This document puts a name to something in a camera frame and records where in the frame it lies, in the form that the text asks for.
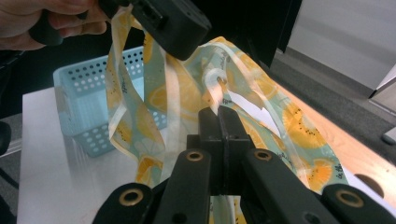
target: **blue plastic basket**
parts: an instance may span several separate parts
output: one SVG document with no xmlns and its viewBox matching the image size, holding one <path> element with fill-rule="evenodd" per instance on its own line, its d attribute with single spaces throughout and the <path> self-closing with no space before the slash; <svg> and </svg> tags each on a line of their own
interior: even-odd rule
<svg viewBox="0 0 396 224">
<path fill-rule="evenodd" d="M 144 99 L 142 47 L 123 52 L 123 59 L 134 87 Z M 53 74 L 56 103 L 62 133 L 70 136 L 91 157 L 114 147 L 108 140 L 106 104 L 107 56 L 71 64 Z M 159 129 L 166 127 L 166 116 L 151 111 Z"/>
</svg>

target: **printed plastic bag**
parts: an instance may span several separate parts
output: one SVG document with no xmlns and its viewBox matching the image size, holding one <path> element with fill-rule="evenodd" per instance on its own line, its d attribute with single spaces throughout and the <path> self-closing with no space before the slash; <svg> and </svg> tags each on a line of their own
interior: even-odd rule
<svg viewBox="0 0 396 224">
<path fill-rule="evenodd" d="M 315 192 L 346 183 L 339 160 L 304 112 L 275 82 L 223 37 L 200 46 L 186 61 L 166 52 L 146 34 L 144 101 L 137 95 L 121 52 L 129 29 L 138 27 L 130 9 L 112 21 L 113 47 L 106 74 L 110 140 L 138 161 L 136 182 L 155 186 L 172 173 L 187 134 L 198 133 L 198 112 L 219 105 L 235 110 L 257 148 L 275 152 Z M 167 118 L 162 136 L 149 110 Z M 212 198 L 211 221 L 244 223 L 239 198 Z"/>
</svg>

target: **white table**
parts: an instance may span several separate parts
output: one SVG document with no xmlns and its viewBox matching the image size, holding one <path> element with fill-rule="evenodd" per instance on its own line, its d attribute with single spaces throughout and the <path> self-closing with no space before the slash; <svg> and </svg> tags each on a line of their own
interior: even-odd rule
<svg viewBox="0 0 396 224">
<path fill-rule="evenodd" d="M 117 187 L 134 181 L 135 162 L 117 150 L 88 157 L 64 138 L 53 88 L 23 96 L 23 133 L 18 223 L 92 223 Z M 381 200 L 346 170 L 349 183 Z"/>
</svg>

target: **human hand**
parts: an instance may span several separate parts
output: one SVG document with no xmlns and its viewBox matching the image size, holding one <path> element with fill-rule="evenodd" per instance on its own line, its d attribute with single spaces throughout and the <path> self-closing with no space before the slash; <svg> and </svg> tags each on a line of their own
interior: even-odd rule
<svg viewBox="0 0 396 224">
<path fill-rule="evenodd" d="M 1 0 L 0 50 L 41 49 L 44 45 L 29 35 L 41 16 L 49 11 L 49 24 L 61 37 L 74 35 L 99 35 L 106 31 L 108 17 L 99 8 L 98 0 Z M 85 20 L 76 15 L 88 10 Z"/>
</svg>

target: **wall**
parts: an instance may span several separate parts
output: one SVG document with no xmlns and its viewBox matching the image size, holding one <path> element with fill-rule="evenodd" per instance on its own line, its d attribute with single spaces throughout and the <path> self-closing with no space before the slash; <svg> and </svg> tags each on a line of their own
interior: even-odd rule
<svg viewBox="0 0 396 224">
<path fill-rule="evenodd" d="M 375 90 L 396 63 L 396 1 L 303 0 L 289 47 Z"/>
</svg>

